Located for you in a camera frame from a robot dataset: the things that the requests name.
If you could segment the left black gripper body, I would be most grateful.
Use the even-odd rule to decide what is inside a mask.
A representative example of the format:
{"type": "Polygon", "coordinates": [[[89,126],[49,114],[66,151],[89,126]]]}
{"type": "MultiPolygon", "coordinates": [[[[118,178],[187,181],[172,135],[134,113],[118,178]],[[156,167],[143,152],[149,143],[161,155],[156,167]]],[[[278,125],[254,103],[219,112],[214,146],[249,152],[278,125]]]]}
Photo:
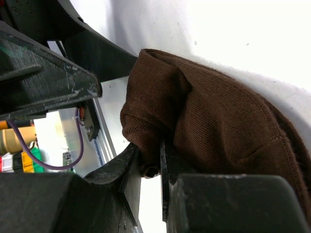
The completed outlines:
{"type": "Polygon", "coordinates": [[[44,46],[84,30],[69,0],[2,0],[0,19],[44,46]]]}

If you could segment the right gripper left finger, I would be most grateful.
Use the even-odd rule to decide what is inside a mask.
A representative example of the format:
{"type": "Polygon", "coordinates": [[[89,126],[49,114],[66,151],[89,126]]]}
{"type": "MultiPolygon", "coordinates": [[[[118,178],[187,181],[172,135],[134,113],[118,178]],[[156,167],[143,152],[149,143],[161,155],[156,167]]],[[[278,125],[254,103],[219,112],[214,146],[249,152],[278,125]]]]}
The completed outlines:
{"type": "Polygon", "coordinates": [[[75,173],[2,173],[3,233],[133,233],[138,226],[138,148],[129,144],[104,166],[75,173]]]}

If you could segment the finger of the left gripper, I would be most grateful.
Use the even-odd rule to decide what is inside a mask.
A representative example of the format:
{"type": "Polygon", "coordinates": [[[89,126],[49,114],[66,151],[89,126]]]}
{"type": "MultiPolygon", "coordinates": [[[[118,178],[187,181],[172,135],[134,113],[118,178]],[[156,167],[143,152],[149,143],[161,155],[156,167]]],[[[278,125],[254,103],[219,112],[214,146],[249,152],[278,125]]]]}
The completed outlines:
{"type": "Polygon", "coordinates": [[[0,118],[18,119],[101,97],[95,74],[0,23],[0,118]]]}
{"type": "Polygon", "coordinates": [[[69,18],[62,39],[68,58],[97,75],[101,82],[128,76],[137,57],[112,43],[85,23],[69,0],[60,1],[69,18]]]}

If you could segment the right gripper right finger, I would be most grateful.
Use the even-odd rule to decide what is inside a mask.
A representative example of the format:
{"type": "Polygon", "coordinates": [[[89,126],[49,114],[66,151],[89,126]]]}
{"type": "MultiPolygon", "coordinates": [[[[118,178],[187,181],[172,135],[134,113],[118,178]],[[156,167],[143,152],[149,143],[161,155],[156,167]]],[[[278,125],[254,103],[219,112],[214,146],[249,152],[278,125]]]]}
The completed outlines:
{"type": "Polygon", "coordinates": [[[274,175],[200,174],[162,142],[162,219],[170,233],[308,233],[288,182],[274,175]]]}

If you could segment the brown striped-cuff sock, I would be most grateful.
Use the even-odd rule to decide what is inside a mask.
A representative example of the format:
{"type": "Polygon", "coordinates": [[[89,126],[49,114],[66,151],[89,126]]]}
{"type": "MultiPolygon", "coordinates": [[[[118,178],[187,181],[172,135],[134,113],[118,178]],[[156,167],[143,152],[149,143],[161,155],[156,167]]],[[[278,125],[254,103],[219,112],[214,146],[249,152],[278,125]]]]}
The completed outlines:
{"type": "Polygon", "coordinates": [[[293,124],[268,100],[209,67],[152,49],[140,51],[121,110],[123,136],[140,151],[143,177],[160,172],[170,141],[199,172],[278,175],[311,217],[311,160],[293,124]]]}

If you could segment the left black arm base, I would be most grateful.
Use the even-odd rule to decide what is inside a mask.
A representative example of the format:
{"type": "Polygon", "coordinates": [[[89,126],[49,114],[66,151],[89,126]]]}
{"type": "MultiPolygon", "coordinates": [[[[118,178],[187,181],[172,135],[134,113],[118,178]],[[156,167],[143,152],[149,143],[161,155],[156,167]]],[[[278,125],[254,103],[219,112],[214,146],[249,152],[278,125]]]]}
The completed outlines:
{"type": "Polygon", "coordinates": [[[96,139],[100,129],[100,124],[93,100],[82,103],[79,109],[80,123],[84,126],[89,141],[96,139]]]}

